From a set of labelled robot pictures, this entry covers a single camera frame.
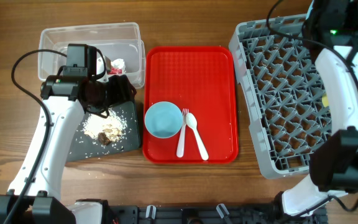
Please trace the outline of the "red snack wrapper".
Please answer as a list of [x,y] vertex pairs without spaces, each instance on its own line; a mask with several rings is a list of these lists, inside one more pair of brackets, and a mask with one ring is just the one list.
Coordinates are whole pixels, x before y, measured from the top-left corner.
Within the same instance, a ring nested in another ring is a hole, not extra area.
[[121,75],[124,73],[123,69],[113,68],[108,74],[109,75]]

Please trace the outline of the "rice and mushroom leftovers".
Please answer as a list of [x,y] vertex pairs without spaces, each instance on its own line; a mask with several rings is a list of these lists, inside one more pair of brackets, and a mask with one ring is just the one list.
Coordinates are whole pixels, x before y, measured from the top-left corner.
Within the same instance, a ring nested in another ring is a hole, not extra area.
[[128,128],[127,119],[112,109],[107,118],[101,118],[91,114],[83,122],[82,131],[91,139],[97,140],[98,135],[103,133],[111,143],[119,142],[126,137]]

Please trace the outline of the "white napkin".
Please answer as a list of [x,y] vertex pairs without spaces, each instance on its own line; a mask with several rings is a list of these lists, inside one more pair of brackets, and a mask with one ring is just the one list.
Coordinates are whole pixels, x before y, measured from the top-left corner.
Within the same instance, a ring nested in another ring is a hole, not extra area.
[[125,73],[126,72],[125,61],[122,58],[115,59],[114,61],[111,62],[111,69],[113,68],[123,69]]

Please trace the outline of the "light blue bowl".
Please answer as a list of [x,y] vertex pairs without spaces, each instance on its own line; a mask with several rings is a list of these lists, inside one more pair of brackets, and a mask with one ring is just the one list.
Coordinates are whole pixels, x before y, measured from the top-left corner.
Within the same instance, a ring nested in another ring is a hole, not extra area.
[[144,124],[154,137],[166,139],[181,129],[183,115],[179,107],[168,101],[153,104],[145,113]]

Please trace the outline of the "white plastic spoon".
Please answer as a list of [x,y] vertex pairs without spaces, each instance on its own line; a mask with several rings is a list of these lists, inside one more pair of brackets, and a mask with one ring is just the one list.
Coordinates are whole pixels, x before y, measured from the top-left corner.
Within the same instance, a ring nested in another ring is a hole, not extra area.
[[196,139],[196,143],[198,145],[198,150],[200,152],[200,156],[202,158],[202,160],[207,161],[209,159],[209,155],[208,152],[204,146],[204,143],[201,139],[201,136],[197,130],[197,120],[195,118],[195,116],[192,113],[188,113],[186,115],[186,124],[193,130],[194,135],[195,135],[195,139]]

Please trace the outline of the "white plastic fork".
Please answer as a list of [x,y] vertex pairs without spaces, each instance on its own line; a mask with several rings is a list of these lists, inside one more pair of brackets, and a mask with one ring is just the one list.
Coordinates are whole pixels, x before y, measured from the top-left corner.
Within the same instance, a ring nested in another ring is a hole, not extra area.
[[184,151],[185,151],[186,115],[188,114],[188,112],[189,112],[189,110],[186,108],[182,110],[183,123],[182,123],[181,130],[180,130],[180,137],[178,140],[178,146],[177,146],[177,152],[176,152],[176,155],[179,158],[183,157]]

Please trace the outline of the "yellow cup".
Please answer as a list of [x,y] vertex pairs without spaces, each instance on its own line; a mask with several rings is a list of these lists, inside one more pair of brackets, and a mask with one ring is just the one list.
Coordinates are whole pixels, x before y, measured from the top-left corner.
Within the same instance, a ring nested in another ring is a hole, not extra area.
[[329,101],[328,101],[327,94],[325,94],[325,93],[323,94],[321,101],[322,101],[322,104],[323,104],[324,107],[329,106]]

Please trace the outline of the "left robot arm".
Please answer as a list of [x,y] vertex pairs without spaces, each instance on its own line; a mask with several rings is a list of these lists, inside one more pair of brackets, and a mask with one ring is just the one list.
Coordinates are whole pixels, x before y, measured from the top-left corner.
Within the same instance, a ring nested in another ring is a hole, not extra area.
[[40,96],[18,88],[40,105],[40,117],[20,171],[0,195],[0,223],[117,223],[107,200],[61,203],[62,174],[71,141],[86,113],[107,118],[111,106],[134,101],[135,88],[125,75],[101,82],[102,52],[69,44],[67,62],[42,83]]

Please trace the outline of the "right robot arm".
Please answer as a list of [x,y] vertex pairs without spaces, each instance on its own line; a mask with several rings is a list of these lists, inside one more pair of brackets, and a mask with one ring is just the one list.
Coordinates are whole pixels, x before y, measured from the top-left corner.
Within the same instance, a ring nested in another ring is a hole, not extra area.
[[328,97],[332,135],[312,154],[308,175],[275,197],[283,222],[358,196],[358,1],[313,1],[301,32]]

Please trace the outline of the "black waste tray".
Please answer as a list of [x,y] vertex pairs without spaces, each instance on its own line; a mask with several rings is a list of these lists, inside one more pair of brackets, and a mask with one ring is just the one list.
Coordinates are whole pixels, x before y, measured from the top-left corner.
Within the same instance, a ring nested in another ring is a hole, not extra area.
[[73,162],[89,158],[100,158],[103,156],[119,154],[137,150],[142,145],[142,127],[141,116],[143,112],[143,104],[140,101],[128,101],[121,105],[112,106],[109,110],[122,114],[127,119],[128,128],[126,129],[126,137],[115,143],[103,134],[98,135],[98,139],[94,140],[84,134],[81,130],[83,122],[90,115],[86,113],[82,122],[74,134],[71,142],[71,148],[68,153],[67,161]]

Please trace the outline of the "grey dishwasher rack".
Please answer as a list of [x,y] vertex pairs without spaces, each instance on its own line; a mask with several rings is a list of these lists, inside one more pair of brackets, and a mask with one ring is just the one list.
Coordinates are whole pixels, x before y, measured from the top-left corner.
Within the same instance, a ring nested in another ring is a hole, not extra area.
[[301,41],[305,15],[237,25],[229,50],[250,118],[260,173],[307,174],[311,155],[332,135],[323,81]]

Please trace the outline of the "clear plastic bin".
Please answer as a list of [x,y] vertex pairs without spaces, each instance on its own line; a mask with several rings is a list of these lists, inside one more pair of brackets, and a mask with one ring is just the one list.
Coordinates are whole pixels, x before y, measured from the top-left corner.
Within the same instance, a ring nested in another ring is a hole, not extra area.
[[42,31],[39,49],[67,53],[68,44],[87,44],[113,62],[124,61],[124,74],[136,89],[145,83],[145,47],[135,22],[56,27]]

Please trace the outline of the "red serving tray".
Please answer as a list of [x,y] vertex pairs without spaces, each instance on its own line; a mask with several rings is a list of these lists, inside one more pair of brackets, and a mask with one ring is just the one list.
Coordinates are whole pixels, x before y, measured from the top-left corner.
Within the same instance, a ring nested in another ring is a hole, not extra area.
[[224,47],[155,47],[146,59],[144,110],[168,101],[195,116],[208,164],[228,164],[239,153],[236,88]]

